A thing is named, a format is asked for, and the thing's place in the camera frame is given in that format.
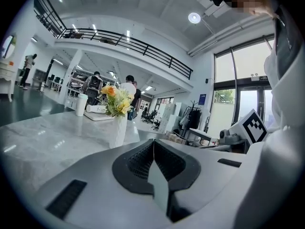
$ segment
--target blue sign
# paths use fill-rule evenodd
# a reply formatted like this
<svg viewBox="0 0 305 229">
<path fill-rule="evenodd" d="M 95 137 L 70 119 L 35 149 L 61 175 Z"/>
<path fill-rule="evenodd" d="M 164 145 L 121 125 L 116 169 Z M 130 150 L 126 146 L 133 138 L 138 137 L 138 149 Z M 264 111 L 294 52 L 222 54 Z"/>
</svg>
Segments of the blue sign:
<svg viewBox="0 0 305 229">
<path fill-rule="evenodd" d="M 204 104 L 205 103 L 205 97 L 206 97 L 206 94 L 200 94 L 198 104 Z"/>
</svg>

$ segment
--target black rectangular slot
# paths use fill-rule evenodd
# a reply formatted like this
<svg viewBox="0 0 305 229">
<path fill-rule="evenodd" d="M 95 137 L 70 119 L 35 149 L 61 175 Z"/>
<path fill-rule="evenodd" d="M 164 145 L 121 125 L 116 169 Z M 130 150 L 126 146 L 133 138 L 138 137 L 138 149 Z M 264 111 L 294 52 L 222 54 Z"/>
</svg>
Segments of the black rectangular slot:
<svg viewBox="0 0 305 229">
<path fill-rule="evenodd" d="M 65 187 L 63 191 L 46 207 L 46 210 L 52 215 L 63 219 L 78 196 L 81 194 L 87 182 L 73 180 L 68 186 Z"/>
<path fill-rule="evenodd" d="M 237 161 L 233 161 L 233 160 L 229 160 L 229 159 L 225 159 L 225 158 L 221 158 L 220 160 L 218 160 L 218 163 L 237 167 L 237 168 L 239 168 L 239 166 L 242 164 L 241 162 L 237 162 Z"/>
</svg>

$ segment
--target ceiling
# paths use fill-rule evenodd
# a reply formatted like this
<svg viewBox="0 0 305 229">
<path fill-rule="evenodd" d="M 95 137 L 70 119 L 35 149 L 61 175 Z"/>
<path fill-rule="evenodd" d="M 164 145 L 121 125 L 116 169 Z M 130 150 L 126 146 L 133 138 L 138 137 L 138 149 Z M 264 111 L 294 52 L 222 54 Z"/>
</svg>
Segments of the ceiling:
<svg viewBox="0 0 305 229">
<path fill-rule="evenodd" d="M 214 8 L 207 0 L 50 0 L 68 28 L 92 28 L 125 33 L 132 24 L 132 36 L 137 38 L 144 29 L 166 35 L 186 51 L 226 27 L 249 17 L 230 8 L 223 13 L 210 13 Z M 188 15 L 197 12 L 202 21 L 192 24 Z"/>
<path fill-rule="evenodd" d="M 66 67 L 69 66 L 76 49 L 70 48 L 57 48 L 54 50 L 54 58 L 64 63 Z M 99 71 L 101 75 L 112 78 L 109 71 L 116 74 L 117 78 L 121 82 L 125 82 L 127 75 L 132 75 L 138 82 L 138 88 L 141 91 L 145 91 L 145 88 L 149 85 L 153 88 L 146 91 L 147 96 L 153 96 L 156 94 L 166 93 L 168 91 L 179 92 L 180 87 L 171 81 L 159 77 L 156 74 L 152 74 L 138 66 L 114 59 L 112 57 L 102 55 L 95 52 L 83 51 L 83 56 L 79 63 L 79 66 L 86 71 L 95 72 Z"/>
</svg>

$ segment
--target flower vase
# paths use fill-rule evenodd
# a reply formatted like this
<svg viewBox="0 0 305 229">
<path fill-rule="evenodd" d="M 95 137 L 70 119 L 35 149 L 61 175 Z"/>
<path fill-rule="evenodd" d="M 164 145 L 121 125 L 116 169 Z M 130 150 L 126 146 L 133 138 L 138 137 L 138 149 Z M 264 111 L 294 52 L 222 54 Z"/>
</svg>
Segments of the flower vase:
<svg viewBox="0 0 305 229">
<path fill-rule="evenodd" d="M 111 139 L 109 142 L 110 148 L 115 148 L 123 145 L 127 126 L 127 114 L 125 116 L 116 116 L 112 123 Z"/>
</svg>

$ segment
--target black railing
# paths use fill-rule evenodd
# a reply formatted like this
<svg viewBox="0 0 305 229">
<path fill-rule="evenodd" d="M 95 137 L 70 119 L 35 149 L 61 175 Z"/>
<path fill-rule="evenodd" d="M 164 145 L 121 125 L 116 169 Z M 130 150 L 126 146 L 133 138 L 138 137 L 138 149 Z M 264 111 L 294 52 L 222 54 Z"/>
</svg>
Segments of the black railing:
<svg viewBox="0 0 305 229">
<path fill-rule="evenodd" d="M 58 38 L 88 39 L 107 43 L 113 46 L 120 46 L 127 50 L 133 50 L 141 53 L 143 56 L 151 57 L 165 64 L 168 68 L 174 69 L 188 79 L 191 78 L 191 73 L 193 72 L 193 70 L 184 63 L 162 50 L 133 37 L 127 37 L 124 34 L 112 31 L 76 28 L 66 29 L 58 36 Z"/>
<path fill-rule="evenodd" d="M 34 11 L 36 18 L 53 36 L 58 38 L 67 29 L 49 0 L 34 0 Z"/>
</svg>

